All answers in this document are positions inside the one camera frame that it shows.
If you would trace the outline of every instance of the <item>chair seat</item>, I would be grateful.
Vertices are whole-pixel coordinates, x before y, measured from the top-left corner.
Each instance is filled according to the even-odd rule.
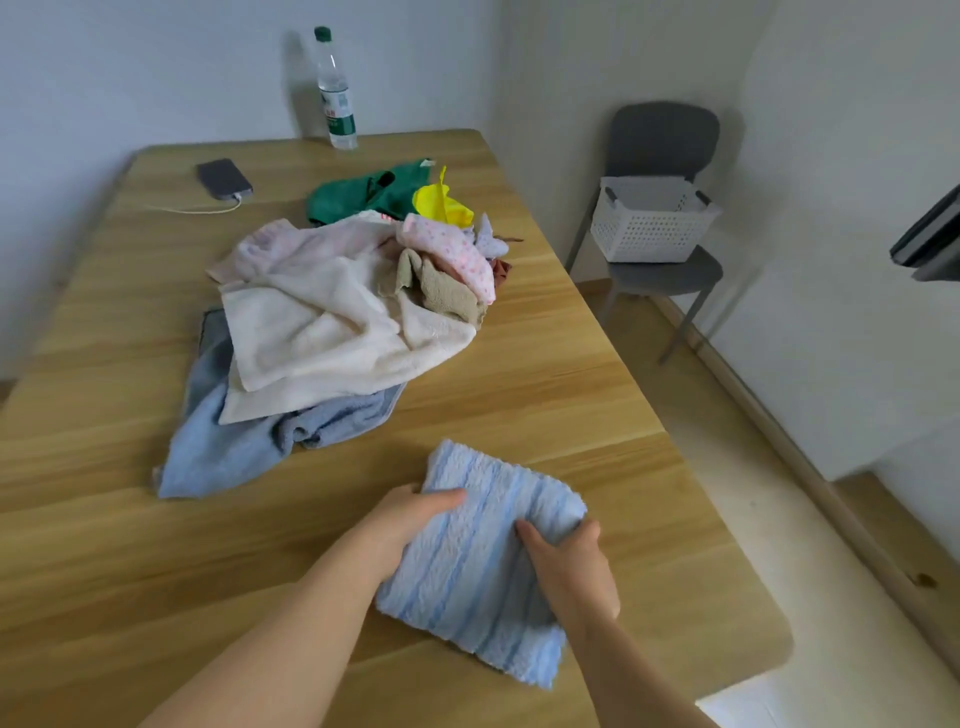
[[[683,263],[607,263],[616,288],[624,293],[680,296],[714,285],[723,277],[723,266],[698,245]]]

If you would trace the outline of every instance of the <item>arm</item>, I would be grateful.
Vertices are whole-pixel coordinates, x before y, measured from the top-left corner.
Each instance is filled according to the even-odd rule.
[[[620,600],[597,543],[597,521],[584,520],[559,546],[544,541],[527,521],[516,522],[516,531],[570,639],[603,728],[716,728],[657,674],[617,623]]]
[[[160,705],[141,728],[315,728],[380,582],[464,491],[394,488],[306,573],[279,608]]]

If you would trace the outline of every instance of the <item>gray chair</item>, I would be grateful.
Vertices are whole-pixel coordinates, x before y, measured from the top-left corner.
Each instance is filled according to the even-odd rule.
[[[720,121],[707,109],[672,101],[624,107],[611,122],[604,176],[684,177],[693,182],[713,159],[719,136]],[[599,196],[598,184],[567,256],[565,268],[568,273],[584,244]],[[679,296],[699,291],[700,295],[660,357],[660,364],[684,340],[690,321],[703,306],[713,286],[723,277],[723,267],[699,245],[683,263],[607,263],[607,270],[612,285],[597,317],[601,326],[620,293]]]

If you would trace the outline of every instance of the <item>smartphone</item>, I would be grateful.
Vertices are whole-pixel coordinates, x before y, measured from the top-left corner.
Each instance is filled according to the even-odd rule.
[[[232,159],[214,159],[197,165],[197,177],[206,191],[217,200],[232,200],[234,195],[253,194],[253,185],[237,169]]]

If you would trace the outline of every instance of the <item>light blue striped towel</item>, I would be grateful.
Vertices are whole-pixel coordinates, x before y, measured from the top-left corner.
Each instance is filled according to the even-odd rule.
[[[423,490],[450,488],[466,488],[467,500],[407,547],[376,607],[549,689],[566,634],[540,593],[514,521],[525,518],[556,544],[587,507],[559,480],[444,440],[430,454]]]

